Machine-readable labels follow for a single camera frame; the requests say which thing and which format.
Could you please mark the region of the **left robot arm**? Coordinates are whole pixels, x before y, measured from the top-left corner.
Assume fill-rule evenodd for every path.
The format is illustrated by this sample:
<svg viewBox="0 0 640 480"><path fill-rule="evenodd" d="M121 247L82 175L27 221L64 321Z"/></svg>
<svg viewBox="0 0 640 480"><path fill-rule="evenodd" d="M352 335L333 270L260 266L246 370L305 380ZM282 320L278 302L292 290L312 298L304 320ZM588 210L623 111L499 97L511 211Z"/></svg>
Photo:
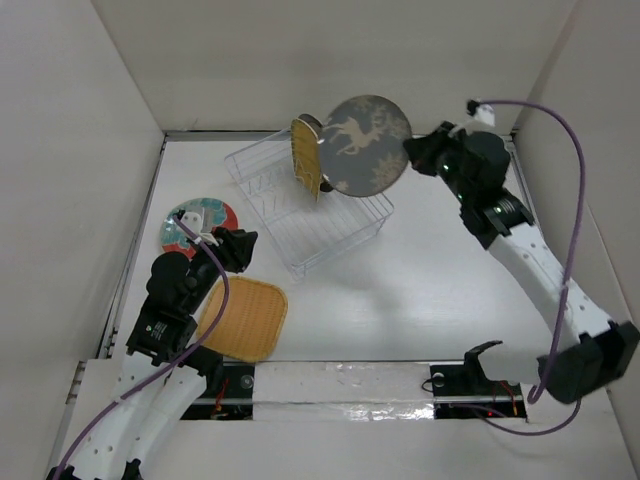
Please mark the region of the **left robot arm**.
<svg viewBox="0 0 640 480"><path fill-rule="evenodd" d="M218 227L211 239L186 231L196 248L160 255L126 342L112 400L77 436L51 479L140 479L145 464L200 396L222 391L221 354L194 340L193 315L217 281L249 266L258 235Z"/></svg>

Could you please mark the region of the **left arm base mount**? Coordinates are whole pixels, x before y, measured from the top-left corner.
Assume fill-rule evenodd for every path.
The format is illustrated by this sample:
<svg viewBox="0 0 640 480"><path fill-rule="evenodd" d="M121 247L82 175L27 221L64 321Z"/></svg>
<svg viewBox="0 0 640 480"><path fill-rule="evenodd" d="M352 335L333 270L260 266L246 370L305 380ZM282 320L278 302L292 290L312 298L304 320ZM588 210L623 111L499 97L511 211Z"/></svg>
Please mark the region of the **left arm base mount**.
<svg viewBox="0 0 640 480"><path fill-rule="evenodd" d="M183 420L242 421L253 418L255 366L226 362L220 386L196 399Z"/></svg>

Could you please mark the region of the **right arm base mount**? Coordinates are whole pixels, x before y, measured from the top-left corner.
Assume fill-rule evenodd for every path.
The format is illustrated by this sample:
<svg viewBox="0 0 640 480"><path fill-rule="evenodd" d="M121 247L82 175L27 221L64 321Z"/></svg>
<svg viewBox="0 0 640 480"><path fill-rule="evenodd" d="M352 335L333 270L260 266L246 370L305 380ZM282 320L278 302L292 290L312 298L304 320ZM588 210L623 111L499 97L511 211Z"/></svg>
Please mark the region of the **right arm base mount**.
<svg viewBox="0 0 640 480"><path fill-rule="evenodd" d="M479 356L501 341L488 341L468 350L461 362L429 365L421 389L433 397L436 420L520 418L527 419L524 395L519 384L489 380Z"/></svg>

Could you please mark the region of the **colourful red teal plate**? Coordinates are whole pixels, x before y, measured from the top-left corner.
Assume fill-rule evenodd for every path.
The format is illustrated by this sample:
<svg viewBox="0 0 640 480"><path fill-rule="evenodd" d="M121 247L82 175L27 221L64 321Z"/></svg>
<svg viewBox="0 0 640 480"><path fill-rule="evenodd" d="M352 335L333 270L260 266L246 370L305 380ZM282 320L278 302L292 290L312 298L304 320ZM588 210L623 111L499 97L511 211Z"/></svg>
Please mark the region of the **colourful red teal plate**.
<svg viewBox="0 0 640 480"><path fill-rule="evenodd" d="M189 259L196 253L194 246L188 241L186 235L174 223L174 214L179 210L200 213L206 232L212 233L215 227L224 227L229 230L238 229L237 215L229 204L211 197L191 199L174 207L163 220L160 228L160 246L164 253L179 252Z"/></svg>

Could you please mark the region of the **dark rimmed cream plate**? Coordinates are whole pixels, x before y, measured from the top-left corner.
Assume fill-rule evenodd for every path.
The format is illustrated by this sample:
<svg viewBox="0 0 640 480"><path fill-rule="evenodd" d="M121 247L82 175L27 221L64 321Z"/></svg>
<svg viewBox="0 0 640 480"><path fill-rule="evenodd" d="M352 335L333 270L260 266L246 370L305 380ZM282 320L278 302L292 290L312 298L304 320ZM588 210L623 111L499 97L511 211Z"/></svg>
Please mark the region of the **dark rimmed cream plate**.
<svg viewBox="0 0 640 480"><path fill-rule="evenodd" d="M321 133L322 124L314 116L312 116L310 114L307 114L307 113L303 113L303 114L300 114L298 116L298 118L303 120L303 121L305 121L306 123L308 123L316 134L320 134ZM326 176L323 175L322 176L322 181L320 183L320 191L323 192L323 193L329 193L329 192L331 192L333 190L334 190L334 188L327 181Z"/></svg>

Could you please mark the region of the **yellow fan-shaped bamboo plate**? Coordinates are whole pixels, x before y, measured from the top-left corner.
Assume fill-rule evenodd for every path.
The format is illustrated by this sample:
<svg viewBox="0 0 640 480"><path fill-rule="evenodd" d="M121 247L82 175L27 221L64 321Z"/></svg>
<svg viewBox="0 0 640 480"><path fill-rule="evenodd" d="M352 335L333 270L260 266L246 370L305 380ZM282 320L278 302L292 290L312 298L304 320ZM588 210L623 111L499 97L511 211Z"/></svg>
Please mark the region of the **yellow fan-shaped bamboo plate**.
<svg viewBox="0 0 640 480"><path fill-rule="evenodd" d="M322 173L318 159L318 140L311 126L294 118L290 125L293 173L296 180L318 201Z"/></svg>

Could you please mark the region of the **black plate with deer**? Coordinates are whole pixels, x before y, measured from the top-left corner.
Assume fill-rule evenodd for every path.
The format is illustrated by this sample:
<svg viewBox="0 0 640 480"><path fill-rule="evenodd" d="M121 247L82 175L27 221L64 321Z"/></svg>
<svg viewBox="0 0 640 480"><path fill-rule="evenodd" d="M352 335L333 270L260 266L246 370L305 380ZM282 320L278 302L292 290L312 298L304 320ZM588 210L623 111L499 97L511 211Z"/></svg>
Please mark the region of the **black plate with deer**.
<svg viewBox="0 0 640 480"><path fill-rule="evenodd" d="M403 142L411 137L411 125L396 103L379 95L352 97L330 112L319 134L321 172L341 194L378 195L407 168Z"/></svg>

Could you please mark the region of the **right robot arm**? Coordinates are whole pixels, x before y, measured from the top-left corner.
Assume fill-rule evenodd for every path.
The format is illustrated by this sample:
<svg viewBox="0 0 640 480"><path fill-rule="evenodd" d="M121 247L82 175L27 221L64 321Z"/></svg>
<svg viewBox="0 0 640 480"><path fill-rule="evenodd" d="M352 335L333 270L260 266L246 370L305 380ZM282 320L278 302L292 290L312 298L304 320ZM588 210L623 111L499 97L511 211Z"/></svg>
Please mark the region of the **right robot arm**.
<svg viewBox="0 0 640 480"><path fill-rule="evenodd" d="M555 400L572 404L620 379L639 345L630 321L617 323L566 274L532 213L504 186L511 155L489 132L450 122L404 141L412 168L439 177L460 203L469 233L516 280L552 332L554 353L524 369Z"/></svg>

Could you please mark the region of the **square woven bamboo tray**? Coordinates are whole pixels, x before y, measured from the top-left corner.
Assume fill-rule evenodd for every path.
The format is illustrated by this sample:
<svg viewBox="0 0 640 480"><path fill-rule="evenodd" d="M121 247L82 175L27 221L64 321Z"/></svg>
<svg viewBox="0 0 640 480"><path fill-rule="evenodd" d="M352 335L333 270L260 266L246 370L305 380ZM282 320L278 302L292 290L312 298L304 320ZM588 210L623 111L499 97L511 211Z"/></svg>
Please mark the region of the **square woven bamboo tray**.
<svg viewBox="0 0 640 480"><path fill-rule="evenodd" d="M288 300L279 287L254 279L229 278L225 311L203 345L245 363L266 360L278 342Z"/></svg>

